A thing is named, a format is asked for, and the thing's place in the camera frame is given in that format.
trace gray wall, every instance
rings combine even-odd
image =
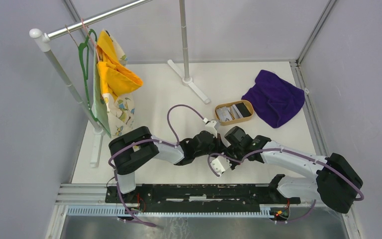
[[[330,151],[364,180],[364,238],[382,238],[382,1],[341,0],[302,70]]]
[[[73,0],[86,18],[131,0]],[[295,59],[327,0],[186,0],[190,60]],[[94,25],[130,62],[182,60],[178,0],[154,0]]]
[[[61,1],[0,0],[0,239],[44,237],[82,140],[85,116],[28,36],[71,22]],[[69,36],[51,46],[84,89]]]

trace white floor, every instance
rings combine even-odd
[[[208,119],[214,118],[216,105],[240,100],[254,85],[255,77],[264,69],[276,73],[295,85],[289,62],[246,62],[246,63],[193,63],[190,73],[196,85],[211,99],[205,105],[189,88],[182,86],[178,76],[167,64],[129,65],[144,81],[144,86],[134,92],[134,126],[147,126],[152,134],[174,142],[175,137],[168,127],[166,114],[176,104],[187,104]],[[204,129],[203,122],[189,109],[176,108],[171,113],[171,122],[180,139],[193,137]],[[270,137],[288,147],[315,153],[304,112],[301,110],[293,119],[280,128],[273,129],[254,115],[251,120],[229,126],[221,126],[224,135],[235,125],[249,135],[260,134]],[[110,138],[103,139],[100,164],[90,167],[93,127],[87,125],[80,155],[72,183],[106,183],[112,176],[107,164],[110,158]],[[196,158],[187,166],[174,166],[157,159],[150,160],[136,171],[136,183],[147,184],[225,184],[225,183],[269,183],[276,174],[298,176],[283,168],[246,161],[235,170],[227,171],[217,178],[207,165],[207,157]]]

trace ventilation grille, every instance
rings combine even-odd
[[[69,206],[68,216],[128,217],[123,206]],[[270,207],[260,207],[253,213],[138,213],[138,217],[188,217],[188,218],[272,218]]]

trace yellow towel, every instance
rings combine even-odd
[[[106,31],[101,31],[97,40],[97,63],[100,75],[101,93],[110,93],[114,99],[133,92],[143,85],[143,81],[134,72],[122,66],[116,56],[115,47]]]

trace clothes hanger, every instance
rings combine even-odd
[[[81,19],[81,22],[83,24],[83,28],[87,32],[87,28],[84,25],[84,20]],[[90,29],[87,32],[87,37],[86,37],[85,41],[80,43],[80,44],[78,44],[75,41],[74,37],[71,35],[70,31],[68,30],[68,27],[66,25],[65,25],[65,27],[66,27],[66,29],[68,31],[68,34],[71,36],[72,40],[74,41],[75,45],[78,48],[78,55],[79,55],[79,59],[80,59],[81,70],[83,72],[84,88],[85,88],[86,97],[87,97],[87,106],[89,108],[90,114],[92,115],[93,119],[95,121],[98,121],[100,123],[100,125],[102,125],[104,130],[110,135],[109,130],[107,128],[105,128],[103,126],[103,124],[98,120],[98,118],[96,118],[96,116],[93,114],[92,106],[90,104],[89,87],[88,87],[88,84],[87,84],[87,80],[89,79],[89,53],[90,53],[90,47],[88,45],[88,41],[90,40],[92,42],[93,46],[95,47],[95,49],[97,49],[97,45],[95,43],[95,42],[97,42],[97,34],[96,34],[96,32],[93,29]],[[90,36],[90,34],[94,34],[94,37],[95,37],[94,41],[93,41],[92,37]],[[86,52],[86,62],[85,62],[85,64],[84,64],[84,52]]]

